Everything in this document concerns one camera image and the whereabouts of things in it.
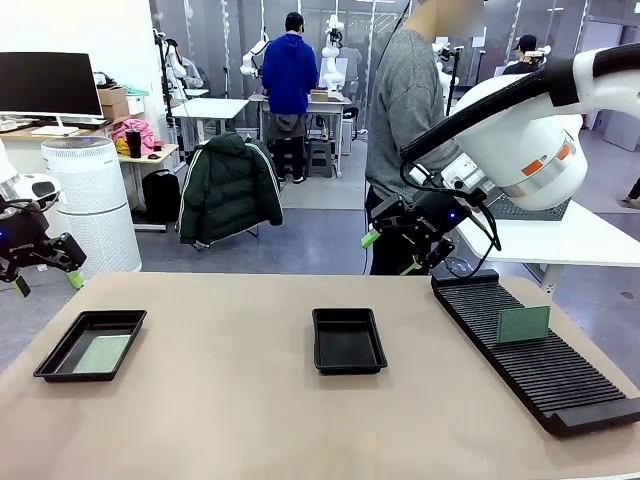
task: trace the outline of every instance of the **pink bag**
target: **pink bag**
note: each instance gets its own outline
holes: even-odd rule
[[[139,120],[137,118],[130,118],[129,120],[125,120],[120,124],[118,128],[114,130],[114,132],[111,134],[111,140],[113,140],[113,143],[116,143],[119,138],[124,139],[124,141],[126,142],[127,136],[125,135],[125,131],[129,129],[138,130],[140,132],[140,138],[142,139],[142,146],[140,148],[140,151],[142,155],[149,155],[150,153],[152,153],[153,145],[156,143],[156,139],[153,135],[153,130],[151,130],[151,127],[147,122],[145,122],[144,120]]]

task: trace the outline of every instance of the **orange label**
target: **orange label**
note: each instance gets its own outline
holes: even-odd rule
[[[528,177],[536,173],[541,168],[542,168],[542,162],[540,160],[534,160],[528,166],[522,169],[522,173],[524,173]]]
[[[556,157],[558,157],[560,160],[564,160],[565,158],[567,158],[570,152],[571,152],[571,147],[569,147],[569,145],[565,143],[560,149],[560,152],[558,153],[558,155],[556,155]]]

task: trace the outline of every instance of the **black plastic tray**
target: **black plastic tray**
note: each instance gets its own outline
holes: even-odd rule
[[[315,364],[321,374],[372,374],[387,366],[372,310],[317,308],[313,326]]]
[[[433,273],[433,292],[540,425],[568,437],[640,421],[640,397],[627,398],[552,330],[546,338],[498,344],[500,311],[522,304],[493,270],[470,279]]]
[[[144,310],[110,310],[82,312],[65,332],[51,353],[33,372],[34,377],[42,377],[47,382],[95,382],[110,381],[116,376],[124,357],[138,335],[142,321],[147,315]],[[106,362],[108,371],[90,364],[87,365],[85,354],[90,347],[94,350],[89,355],[99,355],[94,341],[109,341],[108,337],[122,339],[120,345],[103,346],[111,348]]]

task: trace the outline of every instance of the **gray sweater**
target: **gray sweater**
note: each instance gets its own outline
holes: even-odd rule
[[[399,193],[411,199],[416,190],[400,178],[400,149],[443,119],[442,86],[431,44],[417,32],[401,29],[380,62],[371,98],[366,177],[376,195]],[[461,154],[451,140],[419,162],[438,173]]]

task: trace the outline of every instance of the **man in blue hoodie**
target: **man in blue hoodie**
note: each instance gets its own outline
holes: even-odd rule
[[[287,33],[273,41],[264,56],[262,86],[269,95],[271,121],[267,138],[275,143],[274,161],[278,179],[285,181],[286,153],[291,153],[293,183],[305,181],[304,135],[307,95],[318,83],[316,56],[302,39],[304,19],[292,12],[285,21]]]

